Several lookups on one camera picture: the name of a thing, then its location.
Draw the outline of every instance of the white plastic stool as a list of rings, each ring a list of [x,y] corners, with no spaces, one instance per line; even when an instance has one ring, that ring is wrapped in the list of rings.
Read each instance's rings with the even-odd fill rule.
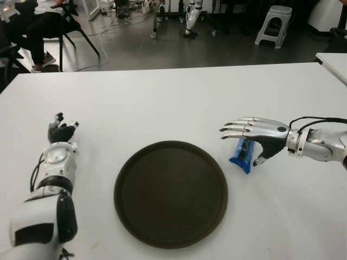
[[[259,45],[261,40],[268,40],[276,43],[275,49],[282,47],[283,41],[287,35],[287,28],[289,26],[289,20],[292,16],[292,8],[281,5],[273,5],[270,11],[267,13],[264,24],[260,29],[258,36],[256,37],[255,44]],[[278,36],[266,35],[265,30],[268,27],[269,22],[273,18],[280,18],[282,21],[280,32]]]

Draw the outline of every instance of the white wall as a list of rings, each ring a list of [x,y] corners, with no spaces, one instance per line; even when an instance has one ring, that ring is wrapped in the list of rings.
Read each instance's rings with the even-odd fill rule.
[[[330,31],[340,21],[342,3],[339,0],[320,0],[312,10],[309,24],[318,31]]]

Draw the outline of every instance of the brown round tray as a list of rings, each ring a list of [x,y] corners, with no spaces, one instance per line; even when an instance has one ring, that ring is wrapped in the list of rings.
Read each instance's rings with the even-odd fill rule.
[[[114,205],[127,230],[159,248],[193,245],[223,218],[228,189],[222,170],[204,150],[163,141],[134,154],[121,169]]]

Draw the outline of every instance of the black pants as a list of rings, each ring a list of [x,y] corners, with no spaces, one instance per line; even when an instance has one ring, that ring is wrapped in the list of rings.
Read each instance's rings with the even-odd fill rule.
[[[30,50],[34,64],[43,64],[43,38],[59,35],[61,15],[45,12],[39,15],[19,15],[7,24],[7,35],[11,42]]]

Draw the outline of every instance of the robot leg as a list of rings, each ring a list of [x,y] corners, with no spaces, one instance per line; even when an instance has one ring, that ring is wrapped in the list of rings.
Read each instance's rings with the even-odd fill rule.
[[[184,37],[187,38],[194,38],[197,33],[193,32],[193,27],[199,18],[199,15],[202,10],[202,0],[198,0],[195,3],[190,3],[189,6],[187,7],[187,16],[186,16],[186,21],[187,21],[187,27],[184,33]]]

